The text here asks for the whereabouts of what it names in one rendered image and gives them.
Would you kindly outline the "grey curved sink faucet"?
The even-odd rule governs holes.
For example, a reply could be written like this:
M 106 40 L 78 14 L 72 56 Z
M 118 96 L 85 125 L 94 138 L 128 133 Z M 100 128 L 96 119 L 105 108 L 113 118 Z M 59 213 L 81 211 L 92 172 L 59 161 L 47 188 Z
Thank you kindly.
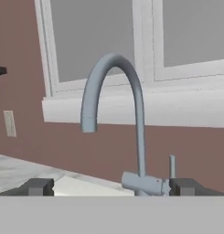
M 132 190 L 136 196 L 168 197 L 173 194 L 170 180 L 146 174 L 143 91 L 138 75 L 127 58 L 119 54 L 108 54 L 100 58 L 92 68 L 82 96 L 80 109 L 81 131 L 83 133 L 95 133 L 97 131 L 101 87 L 108 71 L 114 67 L 121 69 L 130 82 L 135 111 L 138 173 L 124 172 L 122 187 Z

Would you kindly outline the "white sink basin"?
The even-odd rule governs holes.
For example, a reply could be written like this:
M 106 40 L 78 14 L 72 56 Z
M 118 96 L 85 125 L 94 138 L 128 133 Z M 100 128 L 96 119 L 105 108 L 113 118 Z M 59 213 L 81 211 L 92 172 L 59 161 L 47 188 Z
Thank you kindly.
M 69 176 L 63 176 L 53 187 L 58 197 L 133 197 L 133 191 L 117 190 L 81 181 Z

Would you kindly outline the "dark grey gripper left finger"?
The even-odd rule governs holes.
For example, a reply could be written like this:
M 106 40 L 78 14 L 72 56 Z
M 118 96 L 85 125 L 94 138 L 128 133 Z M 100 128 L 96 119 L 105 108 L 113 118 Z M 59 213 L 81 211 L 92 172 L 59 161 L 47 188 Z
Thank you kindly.
M 22 186 L 1 192 L 0 196 L 53 196 L 53 187 L 53 178 L 30 178 Z

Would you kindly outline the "white framed window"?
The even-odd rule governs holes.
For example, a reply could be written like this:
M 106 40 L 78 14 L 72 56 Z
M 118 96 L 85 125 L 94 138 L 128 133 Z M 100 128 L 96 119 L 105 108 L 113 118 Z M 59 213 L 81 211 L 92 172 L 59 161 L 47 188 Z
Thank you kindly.
M 224 128 L 224 0 L 34 0 L 45 122 L 78 122 L 104 55 L 133 64 L 148 125 Z

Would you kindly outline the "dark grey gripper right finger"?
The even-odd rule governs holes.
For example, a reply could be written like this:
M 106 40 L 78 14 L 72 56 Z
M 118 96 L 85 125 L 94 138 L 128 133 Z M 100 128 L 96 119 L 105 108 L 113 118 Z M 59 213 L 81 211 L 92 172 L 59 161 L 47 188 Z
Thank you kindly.
M 204 187 L 192 178 L 171 178 L 169 185 L 171 187 L 170 196 L 224 196 L 224 193 Z

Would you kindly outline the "beige wall outlet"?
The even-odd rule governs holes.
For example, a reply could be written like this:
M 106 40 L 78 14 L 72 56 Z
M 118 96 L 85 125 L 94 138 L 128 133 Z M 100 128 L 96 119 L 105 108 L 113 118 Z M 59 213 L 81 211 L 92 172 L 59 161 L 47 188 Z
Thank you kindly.
M 8 137 L 16 137 L 16 126 L 14 113 L 12 111 L 4 111 L 5 128 Z

